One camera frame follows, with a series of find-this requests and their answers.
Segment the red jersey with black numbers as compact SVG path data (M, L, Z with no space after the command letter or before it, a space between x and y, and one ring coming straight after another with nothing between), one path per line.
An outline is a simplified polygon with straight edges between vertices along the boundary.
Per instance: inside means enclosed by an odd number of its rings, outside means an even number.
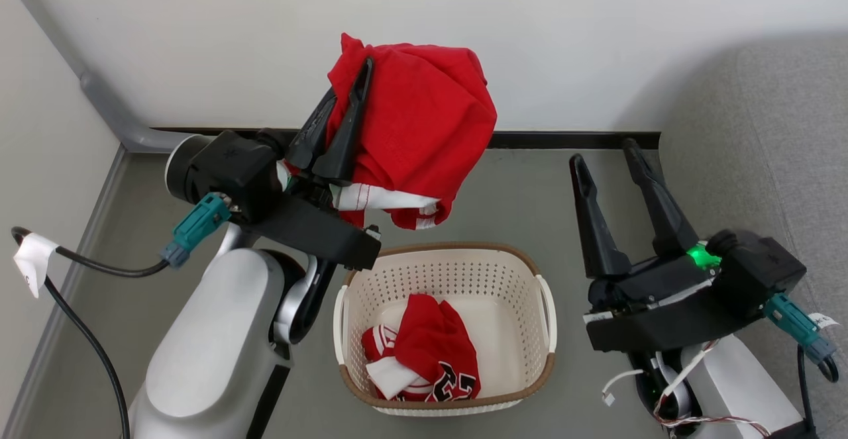
M457 402L481 390L478 352L448 301L414 294L398 326L361 336L366 375L376 396L394 402Z

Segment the plain red shirt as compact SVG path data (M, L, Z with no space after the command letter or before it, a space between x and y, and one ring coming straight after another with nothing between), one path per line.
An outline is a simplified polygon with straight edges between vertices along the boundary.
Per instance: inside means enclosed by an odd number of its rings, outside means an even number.
M364 60L374 63L351 185L334 191L343 219L364 226L382 210L405 230L445 222L461 185L484 154L497 111L481 63L468 48L384 44L341 35L341 56L328 73L336 106L331 141L350 104Z

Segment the grey metal support leg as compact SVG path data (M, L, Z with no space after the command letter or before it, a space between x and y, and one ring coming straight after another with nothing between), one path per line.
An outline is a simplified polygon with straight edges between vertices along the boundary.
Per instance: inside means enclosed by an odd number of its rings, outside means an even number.
M91 106L118 138L125 150L139 154L170 154L190 133L154 129L136 116L98 74L87 70L79 85Z

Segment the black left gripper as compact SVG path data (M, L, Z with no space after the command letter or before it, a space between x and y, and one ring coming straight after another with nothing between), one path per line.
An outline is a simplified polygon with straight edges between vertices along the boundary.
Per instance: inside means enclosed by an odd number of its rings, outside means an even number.
M328 183L352 185L373 71L373 59L364 59L327 149L327 123L337 102L331 88L289 144L285 161L297 170L313 166L317 177L279 179L284 146L269 129L256 138L227 130L214 138L190 136L172 150L166 166L168 191L191 204L209 193L222 194L235 209L231 222L249 234L346 268L372 268L380 241L341 218L331 204Z

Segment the white perforated laundry basket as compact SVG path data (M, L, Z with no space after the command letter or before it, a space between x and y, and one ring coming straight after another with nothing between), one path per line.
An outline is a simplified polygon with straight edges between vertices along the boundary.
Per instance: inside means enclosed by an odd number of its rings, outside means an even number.
M479 357L482 391L457 403L380 399L366 373L361 336L398 325L412 294L448 301ZM384 250L374 267L349 273L337 292L333 342L343 383L382 414L461 416L511 408L539 391L554 370L557 313L532 258L511 246L445 242Z

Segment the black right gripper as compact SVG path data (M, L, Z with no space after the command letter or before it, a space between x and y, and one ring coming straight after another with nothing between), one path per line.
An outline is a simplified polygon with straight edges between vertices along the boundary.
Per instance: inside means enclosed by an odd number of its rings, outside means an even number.
M580 154L570 178L582 259L590 278L584 317L593 349L665 352L723 338L764 317L767 301L791 292L805 265L771 237L722 230L705 241L633 138L623 141L632 180L643 194L656 256L631 264L618 251Z

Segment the black wall baseboard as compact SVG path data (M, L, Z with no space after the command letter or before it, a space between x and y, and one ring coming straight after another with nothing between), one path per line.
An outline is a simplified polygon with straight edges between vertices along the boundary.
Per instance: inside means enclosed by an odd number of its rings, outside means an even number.
M169 133L215 136L225 130L252 138L258 128L154 128ZM644 150L658 150L661 132L597 132L597 131L515 131L497 130L492 134L490 150L618 150L626 138L633 138Z

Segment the grey fabric sofa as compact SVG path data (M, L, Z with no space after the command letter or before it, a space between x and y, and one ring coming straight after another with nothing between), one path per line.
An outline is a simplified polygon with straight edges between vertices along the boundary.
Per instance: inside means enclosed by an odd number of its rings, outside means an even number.
M821 439L848 439L848 30L736 44L696 69L661 129L661 170L700 236L774 238L808 272L790 297L836 324L840 379L810 367Z

